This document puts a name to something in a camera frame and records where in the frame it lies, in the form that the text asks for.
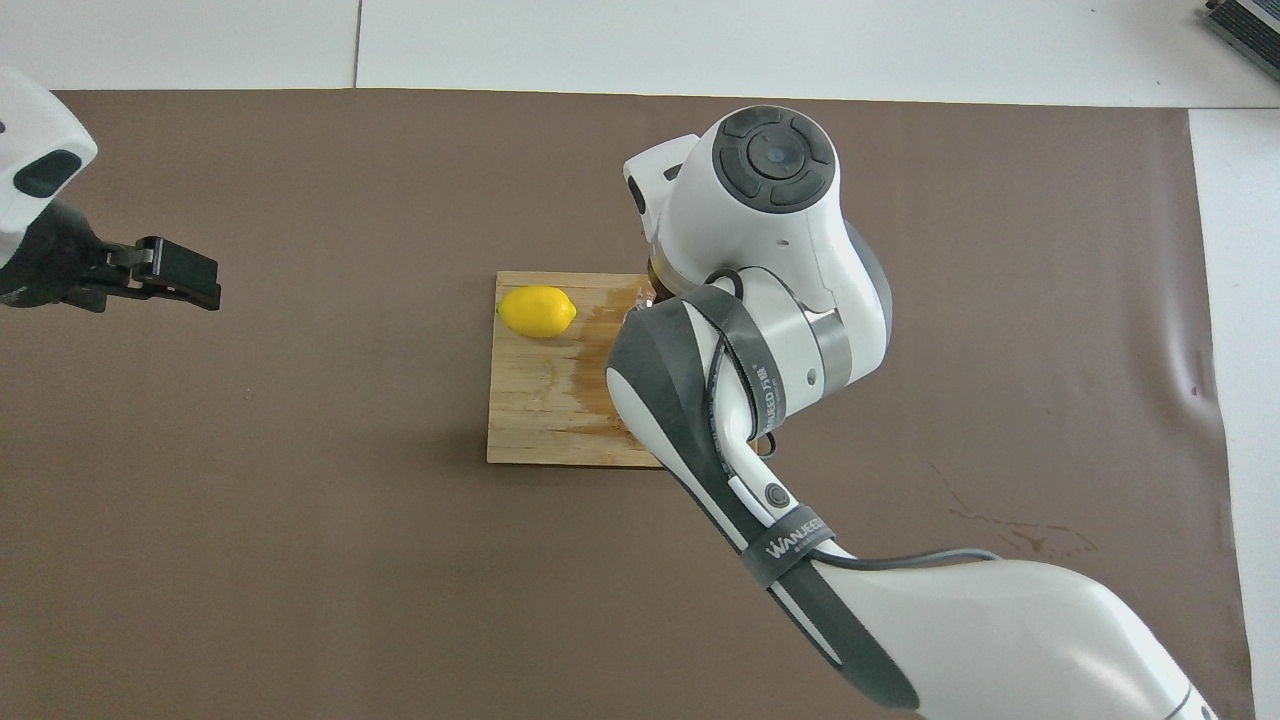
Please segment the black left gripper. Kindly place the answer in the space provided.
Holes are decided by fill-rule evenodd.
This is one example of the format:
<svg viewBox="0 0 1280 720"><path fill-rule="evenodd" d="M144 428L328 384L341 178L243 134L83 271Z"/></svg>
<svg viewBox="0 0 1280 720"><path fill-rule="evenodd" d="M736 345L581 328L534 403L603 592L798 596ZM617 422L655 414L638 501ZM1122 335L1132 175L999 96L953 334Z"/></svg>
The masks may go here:
<svg viewBox="0 0 1280 720"><path fill-rule="evenodd" d="M102 292L84 290L82 281L100 266L105 266L100 275ZM105 293L175 300L209 311L221 306L218 263L211 258L159 236L143 237L132 246L106 246L79 210L54 199L27 227L3 265L3 305L27 309L68 304L104 313Z"/></svg>

